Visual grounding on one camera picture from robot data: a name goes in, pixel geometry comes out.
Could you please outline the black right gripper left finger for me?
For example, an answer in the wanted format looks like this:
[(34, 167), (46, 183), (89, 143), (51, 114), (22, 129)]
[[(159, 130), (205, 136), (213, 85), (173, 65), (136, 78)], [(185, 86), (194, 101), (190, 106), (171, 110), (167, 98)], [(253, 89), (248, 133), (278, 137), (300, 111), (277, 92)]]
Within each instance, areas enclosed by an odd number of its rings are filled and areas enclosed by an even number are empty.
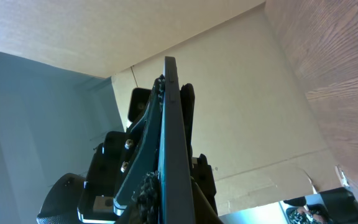
[(135, 202), (121, 216), (123, 224), (157, 224), (160, 207), (158, 172), (148, 172), (141, 181)]

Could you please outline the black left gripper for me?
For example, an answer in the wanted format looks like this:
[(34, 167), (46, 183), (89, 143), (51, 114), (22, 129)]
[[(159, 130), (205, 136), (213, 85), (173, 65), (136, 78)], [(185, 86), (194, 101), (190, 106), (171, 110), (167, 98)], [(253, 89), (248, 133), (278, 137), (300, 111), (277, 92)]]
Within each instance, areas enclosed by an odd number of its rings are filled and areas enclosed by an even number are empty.
[(217, 223), (216, 187), (191, 147), (195, 93), (132, 91), (126, 132), (109, 132), (93, 156), (78, 204), (83, 223)]

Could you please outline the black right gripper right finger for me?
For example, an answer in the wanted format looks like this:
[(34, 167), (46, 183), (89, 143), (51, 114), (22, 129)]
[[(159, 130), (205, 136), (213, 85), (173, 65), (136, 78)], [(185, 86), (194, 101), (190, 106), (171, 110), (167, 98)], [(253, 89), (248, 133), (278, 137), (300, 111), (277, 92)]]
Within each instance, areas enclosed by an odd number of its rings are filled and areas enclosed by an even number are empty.
[(194, 178), (191, 178), (191, 188), (196, 224), (223, 224)]

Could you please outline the brown cardboard box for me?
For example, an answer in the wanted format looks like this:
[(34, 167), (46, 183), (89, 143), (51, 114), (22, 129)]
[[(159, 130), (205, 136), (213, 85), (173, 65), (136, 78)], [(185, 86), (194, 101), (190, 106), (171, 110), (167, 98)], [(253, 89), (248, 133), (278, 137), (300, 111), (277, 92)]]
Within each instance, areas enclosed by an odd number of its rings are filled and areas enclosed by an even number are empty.
[[(195, 88), (193, 153), (213, 167), (220, 215), (340, 186), (263, 6), (167, 55)], [(163, 54), (102, 79), (0, 53), (0, 223), (34, 223), (63, 174), (86, 174), (126, 127), (131, 91), (162, 70)]]

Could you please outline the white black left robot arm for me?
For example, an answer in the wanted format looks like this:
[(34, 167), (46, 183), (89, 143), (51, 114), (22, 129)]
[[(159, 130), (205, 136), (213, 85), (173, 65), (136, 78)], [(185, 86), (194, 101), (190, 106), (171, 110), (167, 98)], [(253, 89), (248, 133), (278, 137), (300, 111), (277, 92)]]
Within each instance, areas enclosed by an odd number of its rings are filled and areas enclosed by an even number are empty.
[[(165, 79), (151, 89), (132, 92), (126, 132), (111, 131), (94, 150), (85, 176), (67, 173), (51, 188), (37, 215), (38, 223), (162, 223), (162, 145)], [(196, 223), (219, 223), (212, 168), (191, 147), (194, 88), (179, 91), (185, 143), (185, 168), (191, 200), (177, 210), (184, 219), (192, 209)]]

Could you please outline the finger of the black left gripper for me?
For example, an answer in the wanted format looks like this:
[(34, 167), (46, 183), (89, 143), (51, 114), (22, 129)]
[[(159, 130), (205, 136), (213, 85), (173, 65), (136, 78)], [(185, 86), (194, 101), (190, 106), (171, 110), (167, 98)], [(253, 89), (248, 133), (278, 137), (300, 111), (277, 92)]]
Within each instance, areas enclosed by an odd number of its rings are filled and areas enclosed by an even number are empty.
[(192, 168), (192, 147), (191, 147), (191, 137), (192, 137), (192, 129), (193, 129), (193, 113), (195, 107), (195, 92), (193, 85), (191, 83), (187, 83), (183, 85), (180, 90), (180, 98), (181, 98), (181, 108), (183, 114), (183, 124), (185, 129), (185, 138), (186, 138), (186, 149), (188, 154), (188, 163), (189, 168)]

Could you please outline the blue Galaxy smartphone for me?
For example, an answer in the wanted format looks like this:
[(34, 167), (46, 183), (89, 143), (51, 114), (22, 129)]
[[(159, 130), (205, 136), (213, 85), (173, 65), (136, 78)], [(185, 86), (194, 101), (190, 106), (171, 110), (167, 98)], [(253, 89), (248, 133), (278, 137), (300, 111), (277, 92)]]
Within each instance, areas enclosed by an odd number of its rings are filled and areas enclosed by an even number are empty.
[(161, 188), (161, 223), (195, 223), (189, 160), (186, 148), (177, 65), (164, 58), (165, 95), (158, 170)]

